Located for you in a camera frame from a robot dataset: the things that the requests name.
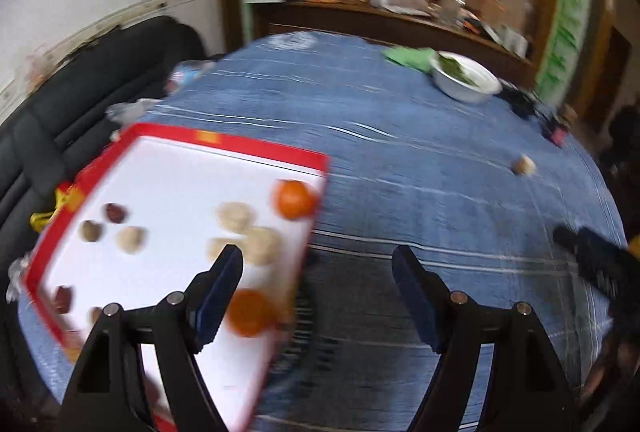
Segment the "black object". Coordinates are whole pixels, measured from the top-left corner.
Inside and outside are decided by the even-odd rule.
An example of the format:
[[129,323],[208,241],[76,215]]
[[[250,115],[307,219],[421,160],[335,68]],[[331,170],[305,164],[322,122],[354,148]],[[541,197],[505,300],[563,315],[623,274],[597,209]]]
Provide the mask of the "black object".
[[106,306],[82,348],[60,411],[60,432],[148,432],[140,344],[153,344],[180,432],[226,432],[194,355],[213,341],[242,276],[242,253],[227,245],[209,271],[155,307]]
[[637,158],[640,151],[640,113],[636,105],[620,109],[609,125],[611,146],[600,154],[600,163],[607,169]]
[[469,24],[468,26],[465,25],[465,28],[467,28],[472,33],[475,33],[476,35],[481,36],[482,38],[484,38],[485,40],[488,40],[489,42],[493,42],[494,44],[499,44],[499,42],[494,40],[494,37],[492,36],[492,34],[486,30],[485,26],[487,26],[487,24],[485,24],[480,19],[473,18],[473,17],[465,17],[464,22]]
[[[307,250],[305,268],[312,256]],[[295,322],[292,328],[279,327],[289,335],[280,352],[272,359],[262,395],[256,407],[258,414],[279,414],[286,412],[292,404],[308,396],[314,382],[314,369],[318,368],[319,357],[326,351],[319,346],[321,339],[316,329],[316,298],[310,282],[303,273],[298,284],[293,311]]]
[[577,233],[565,226],[554,230],[556,243],[575,255],[578,273],[610,301],[609,313],[621,338],[640,336],[640,262],[627,250],[589,228]]
[[509,105],[511,110],[523,120],[528,120],[536,113],[536,101],[526,91],[523,91],[509,82],[500,81],[502,91],[498,94],[498,98],[503,99]]
[[480,345],[494,358],[482,432],[577,431],[578,416],[560,361],[535,311],[477,304],[426,271],[408,246],[398,246],[392,271],[420,339],[441,354],[409,432],[457,431],[476,375]]
[[0,126],[0,399],[34,417],[59,410],[44,385],[6,304],[7,269],[31,250],[34,212],[53,209],[54,189],[72,180],[109,143],[118,126],[107,106],[164,96],[166,78],[182,60],[204,59],[198,34],[160,16],[117,29],[78,51]]
[[554,241],[575,255],[578,272],[610,301],[612,327],[590,378],[597,389],[580,407],[580,420],[593,422],[594,432],[631,432],[640,429],[640,374],[623,372],[620,345],[640,346],[640,262],[627,250],[605,240],[588,228],[577,233],[558,226]]

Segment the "person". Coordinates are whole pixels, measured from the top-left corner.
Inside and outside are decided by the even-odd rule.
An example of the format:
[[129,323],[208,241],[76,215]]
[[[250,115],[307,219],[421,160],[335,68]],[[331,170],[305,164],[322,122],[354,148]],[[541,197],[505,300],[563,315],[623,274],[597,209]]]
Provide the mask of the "person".
[[607,170],[628,161],[635,150],[640,150],[640,94],[633,105],[620,109],[609,125],[613,143],[602,154],[600,163]]

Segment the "round bread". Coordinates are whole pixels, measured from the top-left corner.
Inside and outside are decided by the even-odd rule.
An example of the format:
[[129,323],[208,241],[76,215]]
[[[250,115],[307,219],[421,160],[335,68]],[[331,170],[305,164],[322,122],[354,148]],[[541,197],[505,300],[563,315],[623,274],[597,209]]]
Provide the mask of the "round bread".
[[235,234],[244,234],[254,224],[254,210],[246,203],[223,203],[217,213],[220,225]]
[[100,318],[101,313],[102,313],[101,307],[92,307],[91,309],[89,309],[89,322],[91,322],[92,326],[98,321],[98,318]]
[[522,174],[531,176],[536,173],[536,164],[533,163],[533,160],[529,156],[522,155],[520,159],[513,164],[511,171],[518,176]]
[[139,226],[126,226],[116,234],[116,245],[130,255],[139,252],[145,241],[146,230]]
[[242,250],[242,240],[236,238],[217,237],[209,240],[207,245],[207,257],[209,257],[209,260],[211,262],[215,262],[220,256],[220,253],[222,253],[222,250],[224,250],[225,246],[228,244],[234,244]]
[[247,264],[266,266],[276,260],[282,251],[282,237],[273,228],[252,226],[246,233],[242,256]]

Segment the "door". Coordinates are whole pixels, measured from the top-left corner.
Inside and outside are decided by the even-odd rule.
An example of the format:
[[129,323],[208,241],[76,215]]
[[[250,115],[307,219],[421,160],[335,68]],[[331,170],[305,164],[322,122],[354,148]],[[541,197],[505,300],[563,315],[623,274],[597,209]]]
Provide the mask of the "door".
[[616,101],[630,54],[631,44],[629,41],[622,36],[620,31],[612,28],[609,49],[605,56],[598,85],[583,120],[596,133],[602,129],[611,107]]

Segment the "white bowl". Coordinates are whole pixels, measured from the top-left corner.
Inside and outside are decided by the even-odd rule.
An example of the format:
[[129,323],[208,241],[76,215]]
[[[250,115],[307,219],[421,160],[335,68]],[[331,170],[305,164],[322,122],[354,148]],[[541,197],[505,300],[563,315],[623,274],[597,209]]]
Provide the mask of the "white bowl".
[[[454,58],[462,67],[465,75],[477,85],[470,86],[460,80],[452,78],[442,71],[438,55],[446,58]],[[467,102],[468,104],[479,104],[487,101],[494,94],[498,94],[502,90],[502,86],[493,73],[481,66],[471,58],[463,57],[455,53],[446,51],[436,52],[431,58],[431,74],[436,85],[447,96],[458,100],[459,102]]]

